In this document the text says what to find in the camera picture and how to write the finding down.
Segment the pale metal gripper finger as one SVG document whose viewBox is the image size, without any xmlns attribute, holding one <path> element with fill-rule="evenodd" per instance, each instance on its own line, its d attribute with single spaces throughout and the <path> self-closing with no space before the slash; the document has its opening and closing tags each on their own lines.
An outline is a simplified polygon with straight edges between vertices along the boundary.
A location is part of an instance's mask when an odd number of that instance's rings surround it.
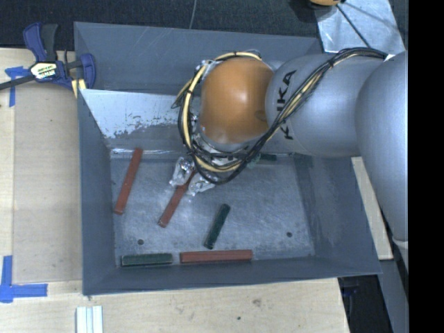
<svg viewBox="0 0 444 333">
<path fill-rule="evenodd" d="M 172 187 L 184 185 L 194 171 L 194 161 L 190 157 L 179 157 L 169 181 Z"/>
<path fill-rule="evenodd" d="M 214 187 L 215 187 L 215 184 L 206 180 L 204 177 L 202 177 L 201 174 L 197 173 L 191 177 L 191 180 L 189 182 L 188 189 L 187 189 L 187 194 L 190 196 L 195 196 L 198 193 L 202 193 L 202 192 L 212 189 Z"/>
</svg>

